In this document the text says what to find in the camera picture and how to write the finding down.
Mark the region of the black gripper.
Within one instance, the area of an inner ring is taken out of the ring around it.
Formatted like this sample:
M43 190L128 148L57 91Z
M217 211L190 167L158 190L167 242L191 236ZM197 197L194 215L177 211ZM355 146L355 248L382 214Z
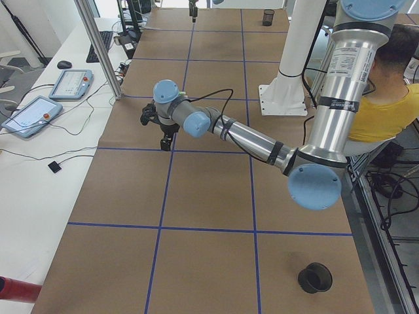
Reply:
M198 0L189 0L189 16L190 17L197 17L198 16L198 7L196 3Z
M163 139L160 140L160 148L162 150L171 151L172 149L172 141L174 138L174 135L179 131L179 125L178 124L172 124L172 125L165 125L161 124L160 129L163 132Z

